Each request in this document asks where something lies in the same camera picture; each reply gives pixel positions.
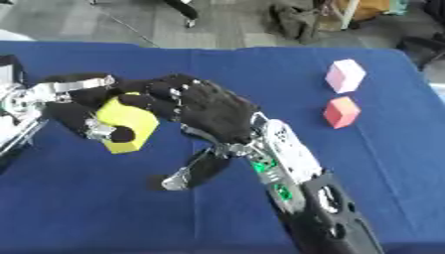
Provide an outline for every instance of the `yellow cube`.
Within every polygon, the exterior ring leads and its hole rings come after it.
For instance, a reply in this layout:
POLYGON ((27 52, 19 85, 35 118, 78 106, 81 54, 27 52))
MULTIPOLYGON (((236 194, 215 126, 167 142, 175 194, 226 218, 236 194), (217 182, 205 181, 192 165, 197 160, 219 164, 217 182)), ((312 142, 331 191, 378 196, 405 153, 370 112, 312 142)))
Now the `yellow cube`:
POLYGON ((134 132, 135 139, 127 143, 102 141, 112 154, 130 153, 140 150, 159 125, 158 119, 151 112, 137 107, 122 105, 117 97, 107 101, 96 112, 96 117, 102 123, 125 126, 134 132))

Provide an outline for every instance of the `orange cube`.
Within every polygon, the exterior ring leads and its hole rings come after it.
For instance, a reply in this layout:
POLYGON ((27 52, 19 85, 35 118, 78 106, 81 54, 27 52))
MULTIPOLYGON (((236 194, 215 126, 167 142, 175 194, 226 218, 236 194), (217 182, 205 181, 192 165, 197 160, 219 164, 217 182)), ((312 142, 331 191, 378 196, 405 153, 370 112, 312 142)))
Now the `orange cube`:
POLYGON ((344 96, 332 99, 324 116, 334 129, 339 129, 352 124, 360 112, 359 107, 349 97, 344 96))

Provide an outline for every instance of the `cable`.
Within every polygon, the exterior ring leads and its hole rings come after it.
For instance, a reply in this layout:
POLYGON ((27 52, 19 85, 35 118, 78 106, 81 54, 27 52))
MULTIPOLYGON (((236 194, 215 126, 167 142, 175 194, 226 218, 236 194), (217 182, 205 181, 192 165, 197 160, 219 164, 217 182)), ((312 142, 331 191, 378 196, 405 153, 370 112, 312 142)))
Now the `cable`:
POLYGON ((103 10, 103 8, 100 8, 94 4, 91 4, 89 2, 89 0, 85 0, 85 2, 87 2, 87 4, 89 6, 91 6, 92 8, 97 9, 101 14, 106 15, 108 18, 112 19, 114 22, 126 27, 127 29, 129 29, 130 31, 132 31, 135 35, 137 35, 139 38, 141 38, 144 42, 150 44, 150 46, 154 46, 155 48, 161 48, 161 46, 153 43, 150 39, 148 39, 146 36, 142 35, 137 29, 133 28, 132 26, 128 25, 127 23, 119 20, 118 18, 114 17, 111 13, 103 10))

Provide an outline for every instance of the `white cube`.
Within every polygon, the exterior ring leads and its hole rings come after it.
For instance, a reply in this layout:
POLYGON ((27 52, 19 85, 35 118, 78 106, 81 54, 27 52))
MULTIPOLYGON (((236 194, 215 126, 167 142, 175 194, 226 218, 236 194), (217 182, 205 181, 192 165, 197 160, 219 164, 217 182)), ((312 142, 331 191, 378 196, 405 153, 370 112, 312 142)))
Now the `white cube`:
POLYGON ((337 93, 355 91, 367 73, 354 60, 341 60, 332 63, 326 81, 337 93))

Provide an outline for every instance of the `blue tablecloth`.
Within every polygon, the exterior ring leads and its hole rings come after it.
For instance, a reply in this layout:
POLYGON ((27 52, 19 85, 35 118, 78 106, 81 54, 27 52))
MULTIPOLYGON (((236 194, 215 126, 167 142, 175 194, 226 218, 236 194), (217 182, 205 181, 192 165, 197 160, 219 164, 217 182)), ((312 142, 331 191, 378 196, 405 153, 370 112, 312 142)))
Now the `blue tablecloth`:
MULTIPOLYGON (((3 42, 0 54, 17 55, 32 81, 80 71, 211 79, 288 122, 335 172, 384 246, 445 243, 445 110, 397 51, 3 42), (334 130, 322 117, 337 96, 324 76, 333 61, 348 58, 368 72, 348 94, 363 112, 354 126, 334 130)), ((177 124, 162 123, 142 151, 112 156, 51 122, 0 178, 0 253, 292 251, 243 161, 193 191, 147 190, 148 175, 175 171, 197 147, 177 124)))

